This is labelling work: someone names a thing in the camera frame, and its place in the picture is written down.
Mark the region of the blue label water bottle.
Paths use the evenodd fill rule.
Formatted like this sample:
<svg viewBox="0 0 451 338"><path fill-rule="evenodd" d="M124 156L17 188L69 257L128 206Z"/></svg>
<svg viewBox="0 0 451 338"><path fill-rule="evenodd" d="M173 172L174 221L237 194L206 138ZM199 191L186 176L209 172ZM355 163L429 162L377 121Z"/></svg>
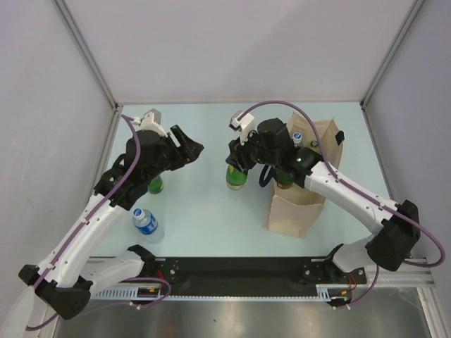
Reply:
<svg viewBox="0 0 451 338"><path fill-rule="evenodd" d="M300 132L294 132L292 134L292 140L293 140L293 144L296 147L301 147L303 146L303 135Z"/></svg>

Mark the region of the beige canvas tote bag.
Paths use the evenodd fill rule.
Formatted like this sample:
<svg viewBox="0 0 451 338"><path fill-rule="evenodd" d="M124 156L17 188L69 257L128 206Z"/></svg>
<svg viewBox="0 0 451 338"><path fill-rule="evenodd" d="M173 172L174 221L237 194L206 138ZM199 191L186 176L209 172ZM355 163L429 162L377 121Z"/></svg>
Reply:
<svg viewBox="0 0 451 338"><path fill-rule="evenodd" d="M340 166L344 141L333 118L316 121L315 127L326 156L333 167ZM305 238L324 209L326 198L297 185L283 189L273 181L273 196L264 229Z"/></svg>

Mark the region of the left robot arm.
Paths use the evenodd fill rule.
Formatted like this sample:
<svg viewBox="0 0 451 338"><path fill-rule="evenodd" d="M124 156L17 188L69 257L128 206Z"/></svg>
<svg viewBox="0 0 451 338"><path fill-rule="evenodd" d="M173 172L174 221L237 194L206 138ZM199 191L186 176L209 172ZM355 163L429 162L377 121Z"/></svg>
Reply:
<svg viewBox="0 0 451 338"><path fill-rule="evenodd" d="M125 152L95 185L70 232L38 265L25 265L19 278L64 320L77 316L91 296L105 288L135 277L143 282L152 279L155 257L140 245L105 261L98 270L88 271L85 264L109 230L147 193L155 177L196 161L203 149L178 125L167 136L153 130L134 132Z"/></svg>

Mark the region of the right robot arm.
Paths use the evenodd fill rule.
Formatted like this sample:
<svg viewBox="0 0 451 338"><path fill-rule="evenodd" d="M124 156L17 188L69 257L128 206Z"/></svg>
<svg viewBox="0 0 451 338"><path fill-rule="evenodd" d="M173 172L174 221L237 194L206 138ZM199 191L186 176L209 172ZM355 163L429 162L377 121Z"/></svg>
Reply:
<svg viewBox="0 0 451 338"><path fill-rule="evenodd" d="M350 272L365 265L376 264L395 272L405 263L420 238L420 231L412 224L419 219L414 203L384 199L359 185L345 183L344 175L304 145L302 133L289 132L278 118L256 125L252 115L233 117L229 126L240 136L228 145L227 164L242 173L256 164L267 165L284 183L331 200L371 233L352 244L340 244L329 253L325 274L330 281L342 282Z"/></svg>

